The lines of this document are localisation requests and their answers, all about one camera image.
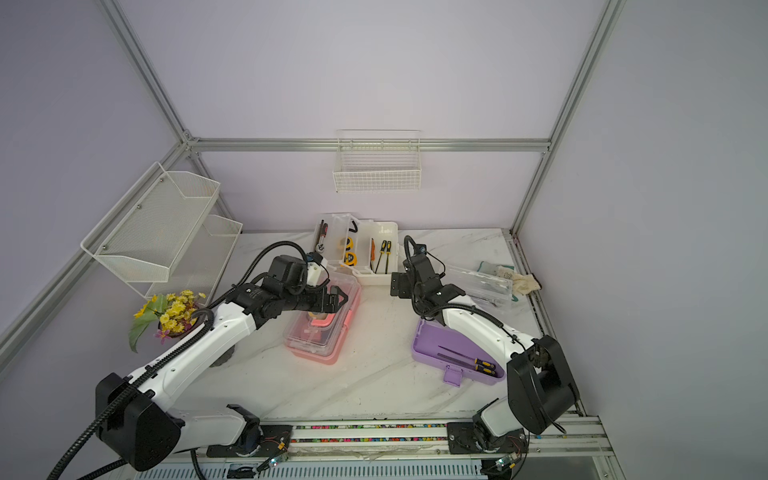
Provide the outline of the pink clear-lid toolbox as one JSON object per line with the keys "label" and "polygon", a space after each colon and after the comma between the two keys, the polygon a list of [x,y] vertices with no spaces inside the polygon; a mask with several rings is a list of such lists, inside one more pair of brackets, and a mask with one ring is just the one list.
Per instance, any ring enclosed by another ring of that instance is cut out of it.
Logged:
{"label": "pink clear-lid toolbox", "polygon": [[362,291],[358,280],[346,274],[332,273],[330,286],[338,286],[349,297],[341,309],[325,318],[301,312],[284,332],[284,345],[293,355],[326,365],[338,360]]}

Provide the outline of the white plastic toolbox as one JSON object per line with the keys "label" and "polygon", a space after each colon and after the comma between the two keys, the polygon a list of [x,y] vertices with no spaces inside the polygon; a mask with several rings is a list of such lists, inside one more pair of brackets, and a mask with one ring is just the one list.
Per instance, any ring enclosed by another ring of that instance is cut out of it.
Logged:
{"label": "white plastic toolbox", "polygon": [[[314,240],[311,244],[313,251],[318,227],[322,219],[329,224],[329,228],[325,238],[324,251],[319,254],[335,270],[355,276],[363,286],[384,286],[390,284],[391,274],[397,273],[400,267],[399,227],[395,222],[358,219],[349,213],[322,214],[319,216],[315,226]],[[351,221],[356,221],[358,226],[357,233],[348,231],[351,227]],[[356,266],[346,266],[343,264],[344,243],[347,237],[353,238],[356,242]],[[378,274],[375,274],[374,270],[371,271],[369,268],[371,238],[375,240],[376,244],[376,258],[373,262],[374,269],[382,241],[390,240],[392,242],[388,274],[384,273],[385,258],[382,259]]]}

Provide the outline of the purple clear-lid toolbox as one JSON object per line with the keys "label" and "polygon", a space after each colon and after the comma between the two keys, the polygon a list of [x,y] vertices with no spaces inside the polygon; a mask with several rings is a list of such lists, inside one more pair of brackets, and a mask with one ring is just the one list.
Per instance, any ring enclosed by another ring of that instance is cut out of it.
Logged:
{"label": "purple clear-lid toolbox", "polygon": [[[512,282],[484,272],[448,267],[442,279],[454,284],[481,310],[500,320],[509,320],[518,301]],[[494,385],[505,372],[491,355],[460,332],[437,321],[421,320],[411,346],[412,358],[443,373],[445,384],[459,387],[463,380]]]}

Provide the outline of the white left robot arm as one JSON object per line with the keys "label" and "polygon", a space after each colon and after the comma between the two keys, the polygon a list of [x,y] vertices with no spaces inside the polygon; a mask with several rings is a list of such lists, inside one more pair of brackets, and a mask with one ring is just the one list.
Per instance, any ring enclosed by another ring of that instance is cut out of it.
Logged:
{"label": "white left robot arm", "polygon": [[98,384],[96,435],[137,471],[157,466],[172,453],[205,446],[229,446],[241,456],[256,452],[264,436],[261,421],[244,407],[182,411],[175,407],[177,400],[215,360],[268,320],[285,311],[334,314],[348,301],[338,286],[299,294],[252,283],[235,288],[217,310],[202,310],[204,324],[166,356],[131,378],[111,374]]}

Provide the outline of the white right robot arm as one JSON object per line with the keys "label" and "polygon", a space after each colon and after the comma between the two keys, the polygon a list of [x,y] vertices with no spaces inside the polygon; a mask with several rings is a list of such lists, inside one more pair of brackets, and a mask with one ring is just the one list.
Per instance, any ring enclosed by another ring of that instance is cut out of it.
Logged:
{"label": "white right robot arm", "polygon": [[482,310],[454,284],[428,271],[394,273],[391,294],[408,299],[423,320],[435,320],[457,332],[491,357],[506,380],[504,397],[490,401],[473,416],[473,434],[482,448],[513,432],[541,434],[565,428],[558,419],[580,399],[561,345],[551,336],[534,338]]}

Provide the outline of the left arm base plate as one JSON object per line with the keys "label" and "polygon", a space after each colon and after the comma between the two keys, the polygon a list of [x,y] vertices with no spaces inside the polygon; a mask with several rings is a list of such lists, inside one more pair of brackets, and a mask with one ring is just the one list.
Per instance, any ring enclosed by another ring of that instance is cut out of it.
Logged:
{"label": "left arm base plate", "polygon": [[293,426],[267,424],[247,427],[232,445],[212,445],[206,450],[208,458],[271,458],[285,453],[291,442]]}

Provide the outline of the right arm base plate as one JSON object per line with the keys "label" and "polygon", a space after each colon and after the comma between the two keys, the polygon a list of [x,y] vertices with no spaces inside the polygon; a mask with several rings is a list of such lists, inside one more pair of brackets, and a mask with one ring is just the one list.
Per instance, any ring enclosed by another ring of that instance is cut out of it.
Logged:
{"label": "right arm base plate", "polygon": [[522,429],[494,436],[486,427],[474,422],[446,424],[451,454],[522,454],[527,451],[527,435]]}

